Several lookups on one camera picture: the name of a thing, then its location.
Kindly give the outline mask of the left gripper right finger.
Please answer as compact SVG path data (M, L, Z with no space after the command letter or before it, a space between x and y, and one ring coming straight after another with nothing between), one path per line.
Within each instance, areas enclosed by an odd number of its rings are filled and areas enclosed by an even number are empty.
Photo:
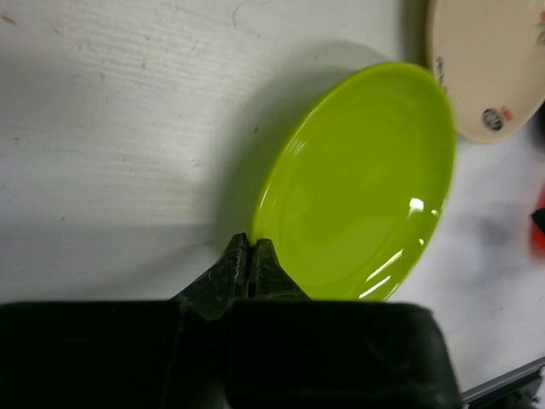
M259 239L252 249L250 297L282 301L309 300L309 296L280 266L270 239Z

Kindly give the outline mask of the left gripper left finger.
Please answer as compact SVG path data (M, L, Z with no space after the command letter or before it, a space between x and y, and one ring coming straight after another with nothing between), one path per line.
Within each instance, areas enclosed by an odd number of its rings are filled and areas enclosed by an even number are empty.
M250 245L246 233L232 236L219 259L172 297L205 320L217 320L244 293Z

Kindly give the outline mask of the lime green plate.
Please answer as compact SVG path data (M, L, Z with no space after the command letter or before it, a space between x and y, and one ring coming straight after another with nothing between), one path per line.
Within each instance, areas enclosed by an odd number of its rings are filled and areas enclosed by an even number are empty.
M445 92L409 62L366 67L288 136L255 203L250 239L315 300L383 301L439 223L456 132Z

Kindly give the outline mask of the orange glossy plate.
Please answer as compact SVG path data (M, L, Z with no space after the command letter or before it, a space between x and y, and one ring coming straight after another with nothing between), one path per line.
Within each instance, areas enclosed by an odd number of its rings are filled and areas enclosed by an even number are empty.
M531 251L534 256L544 257L545 251L545 209L542 207L531 214Z

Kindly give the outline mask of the small beige patterned plate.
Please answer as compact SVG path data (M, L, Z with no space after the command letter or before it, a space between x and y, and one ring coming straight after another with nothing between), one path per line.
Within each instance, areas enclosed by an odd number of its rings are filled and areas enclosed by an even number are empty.
M544 102L542 1L432 1L426 39L456 130L470 141L509 137Z

